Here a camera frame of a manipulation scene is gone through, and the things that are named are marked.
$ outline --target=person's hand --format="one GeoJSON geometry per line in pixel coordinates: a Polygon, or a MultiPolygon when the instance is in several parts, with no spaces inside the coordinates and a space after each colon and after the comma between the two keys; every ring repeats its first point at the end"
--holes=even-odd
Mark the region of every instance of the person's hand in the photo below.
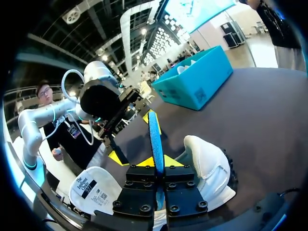
{"type": "Polygon", "coordinates": [[[61,152],[61,148],[60,147],[59,148],[54,148],[51,153],[52,153],[52,156],[56,159],[56,161],[63,160],[63,154],[61,152]]]}

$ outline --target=screw head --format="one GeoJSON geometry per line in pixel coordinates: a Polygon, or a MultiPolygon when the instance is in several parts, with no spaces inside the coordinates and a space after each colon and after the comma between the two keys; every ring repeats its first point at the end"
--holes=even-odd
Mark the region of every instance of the screw head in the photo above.
{"type": "Polygon", "coordinates": [[[197,205],[197,207],[201,210],[206,210],[207,209],[207,202],[206,201],[200,201],[197,205]]]}
{"type": "Polygon", "coordinates": [[[122,206],[122,203],[120,201],[113,201],[112,205],[113,207],[119,208],[122,206]]]}
{"type": "Polygon", "coordinates": [[[176,183],[170,183],[169,188],[174,189],[176,188],[177,184],[176,183]]]}
{"type": "Polygon", "coordinates": [[[151,211],[151,206],[150,205],[142,205],[140,207],[140,211],[143,213],[148,213],[151,211]]]}
{"type": "Polygon", "coordinates": [[[125,185],[130,186],[130,185],[133,185],[133,183],[134,183],[134,182],[132,182],[132,181],[130,181],[130,180],[127,180],[127,181],[125,182],[125,185]]]}
{"type": "Polygon", "coordinates": [[[169,207],[169,211],[175,215],[180,211],[180,207],[177,205],[172,205],[169,207]]]}
{"type": "Polygon", "coordinates": [[[192,180],[190,180],[186,183],[186,185],[189,186],[189,187],[192,187],[192,186],[194,186],[194,182],[192,180]]]}
{"type": "Polygon", "coordinates": [[[256,207],[255,207],[255,211],[258,213],[258,212],[260,212],[261,211],[261,206],[259,206],[259,205],[257,205],[256,207]]]}
{"type": "Polygon", "coordinates": [[[145,182],[143,185],[145,188],[150,188],[152,186],[150,182],[145,182]]]}

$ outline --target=gray table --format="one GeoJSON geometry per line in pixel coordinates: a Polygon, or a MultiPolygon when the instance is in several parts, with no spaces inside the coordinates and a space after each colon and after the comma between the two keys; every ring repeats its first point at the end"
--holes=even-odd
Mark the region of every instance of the gray table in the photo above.
{"type": "MultiPolygon", "coordinates": [[[[238,174],[237,195],[217,209],[230,218],[269,192],[299,187],[308,168],[307,74],[274,68],[235,69],[199,112],[157,99],[164,153],[182,153],[186,135],[225,148],[238,174]]],[[[132,164],[151,156],[147,125],[138,117],[115,138],[132,164]]],[[[127,167],[102,167],[123,184],[127,167]]]]}

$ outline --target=yellow tape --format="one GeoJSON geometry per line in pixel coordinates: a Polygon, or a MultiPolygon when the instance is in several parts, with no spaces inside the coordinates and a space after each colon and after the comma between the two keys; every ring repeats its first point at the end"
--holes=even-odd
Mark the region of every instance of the yellow tape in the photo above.
{"type": "MultiPolygon", "coordinates": [[[[149,112],[153,112],[153,110],[150,109],[150,110],[147,112],[147,114],[145,114],[145,116],[143,117],[143,120],[144,120],[147,124],[149,123],[149,117],[148,117],[149,112]]],[[[158,117],[157,117],[157,114],[156,114],[156,113],[155,113],[155,115],[156,115],[156,119],[157,119],[157,123],[158,123],[159,135],[161,135],[161,134],[162,134],[162,131],[160,130],[158,117]]]]}
{"type": "MultiPolygon", "coordinates": [[[[178,161],[172,159],[171,157],[169,157],[167,155],[164,155],[164,159],[165,159],[165,167],[170,167],[171,165],[174,165],[175,167],[184,166],[183,164],[179,163],[178,161]]],[[[147,165],[154,167],[154,160],[153,160],[152,156],[150,158],[146,159],[145,161],[142,161],[137,166],[145,167],[147,165]]]]}
{"type": "Polygon", "coordinates": [[[117,154],[115,151],[112,151],[110,154],[109,154],[109,157],[111,159],[113,159],[114,161],[116,161],[119,165],[121,166],[126,166],[126,165],[129,165],[129,163],[127,164],[122,164],[122,162],[120,161],[119,157],[117,157],[117,154]]]}

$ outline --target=blue plastic bin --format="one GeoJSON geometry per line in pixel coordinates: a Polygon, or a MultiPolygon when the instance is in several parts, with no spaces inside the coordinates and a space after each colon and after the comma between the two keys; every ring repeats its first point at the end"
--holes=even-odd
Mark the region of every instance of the blue plastic bin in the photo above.
{"type": "Polygon", "coordinates": [[[217,46],[178,63],[152,83],[152,87],[165,102],[198,111],[232,73],[225,52],[217,46]],[[185,65],[190,67],[179,75],[178,66],[185,65]]]}

